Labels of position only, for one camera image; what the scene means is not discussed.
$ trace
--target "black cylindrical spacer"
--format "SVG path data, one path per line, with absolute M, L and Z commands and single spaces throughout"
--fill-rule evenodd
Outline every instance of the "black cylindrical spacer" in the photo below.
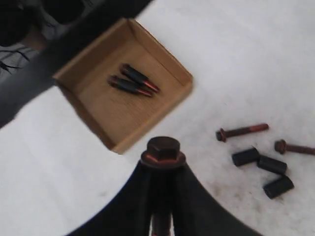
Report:
M 251 162 L 259 160 L 259 152 L 256 148 L 251 148 L 232 155 L 232 160 L 235 166 L 243 166 Z
M 284 175 L 287 170 L 286 163 L 263 155 L 260 156 L 260 159 L 257 162 L 257 166 L 261 169 L 279 175 Z
M 294 188 L 294 184 L 292 180 L 287 176 L 282 176 L 281 178 L 273 181 L 263 187 L 266 195 L 273 199 L 275 197 L 280 196 L 281 194 L 291 190 Z

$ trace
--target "hex bolt head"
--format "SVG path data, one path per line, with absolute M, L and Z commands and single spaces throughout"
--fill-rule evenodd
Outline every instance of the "hex bolt head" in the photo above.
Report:
M 218 141 L 226 142 L 226 134 L 224 129 L 220 129 L 216 132 L 216 137 Z
M 275 142 L 275 151 L 279 152 L 280 154 L 284 154 L 285 150 L 286 150 L 285 140 L 281 139 Z
M 180 143 L 170 137 L 155 137 L 147 144 L 147 154 L 157 162 L 176 160 L 180 153 Z

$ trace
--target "cardboard tray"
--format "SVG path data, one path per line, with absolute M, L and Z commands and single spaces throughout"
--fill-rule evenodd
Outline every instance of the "cardboard tray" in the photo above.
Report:
M 160 87 L 153 98 L 106 82 L 129 63 Z M 192 75 L 135 20 L 119 20 L 54 78 L 78 116 L 112 151 L 123 153 L 192 89 Z

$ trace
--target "white surface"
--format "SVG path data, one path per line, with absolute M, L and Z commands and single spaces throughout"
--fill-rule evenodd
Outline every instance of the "white surface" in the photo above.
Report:
M 315 158 L 280 156 L 273 142 L 314 146 L 314 7 L 310 0 L 155 1 L 138 21 L 194 75 L 192 95 L 125 156 L 107 151 L 56 88 L 38 97 L 0 130 L 1 235 L 73 230 L 121 188 L 151 137 L 169 135 L 237 218 L 265 236 L 313 236 Z M 220 127 L 259 122 L 270 131 L 215 139 Z M 251 145 L 285 160 L 296 188 L 269 200 L 262 185 L 275 175 L 234 167 L 230 154 Z

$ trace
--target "red-coated bolt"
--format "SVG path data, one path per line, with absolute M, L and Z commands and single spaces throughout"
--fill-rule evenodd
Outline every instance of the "red-coated bolt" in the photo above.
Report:
M 286 151 L 291 151 L 302 154 L 315 155 L 315 148 L 287 144 L 283 139 L 275 142 L 275 150 L 280 154 L 284 154 Z
M 248 126 L 248 127 L 242 127 L 242 128 L 227 130 L 227 131 L 220 129 L 219 131 L 216 132 L 216 136 L 217 136 L 217 140 L 222 141 L 222 142 L 226 142 L 226 139 L 230 138 L 230 137 L 255 133 L 255 132 L 264 131 L 267 129 L 269 129 L 269 125 L 263 123 L 263 124 L 258 124 L 258 125 Z

